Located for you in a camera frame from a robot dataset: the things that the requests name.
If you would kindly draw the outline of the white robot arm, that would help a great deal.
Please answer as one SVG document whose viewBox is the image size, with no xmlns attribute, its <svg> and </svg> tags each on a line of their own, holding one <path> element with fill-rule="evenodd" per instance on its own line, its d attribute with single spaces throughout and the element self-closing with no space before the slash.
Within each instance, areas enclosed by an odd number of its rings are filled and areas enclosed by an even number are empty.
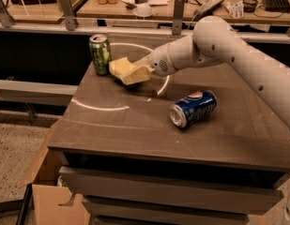
<svg viewBox="0 0 290 225">
<path fill-rule="evenodd" d="M 290 67 L 249 45 L 225 20 L 207 16 L 187 37 L 159 46 L 122 75 L 125 84 L 184 68 L 226 63 L 290 128 Z"/>
</svg>

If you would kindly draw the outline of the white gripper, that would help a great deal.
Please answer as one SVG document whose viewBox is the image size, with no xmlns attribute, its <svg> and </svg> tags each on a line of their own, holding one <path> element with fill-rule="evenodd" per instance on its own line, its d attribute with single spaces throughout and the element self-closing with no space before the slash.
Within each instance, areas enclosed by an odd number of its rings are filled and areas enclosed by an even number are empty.
<svg viewBox="0 0 290 225">
<path fill-rule="evenodd" d="M 151 71 L 154 69 L 157 76 L 167 76 L 173 71 L 173 65 L 168 55 L 169 44 L 164 44 L 156 48 L 148 57 L 145 56 L 134 62 L 135 67 L 122 75 L 121 81 L 125 85 L 141 83 L 151 78 Z"/>
</svg>

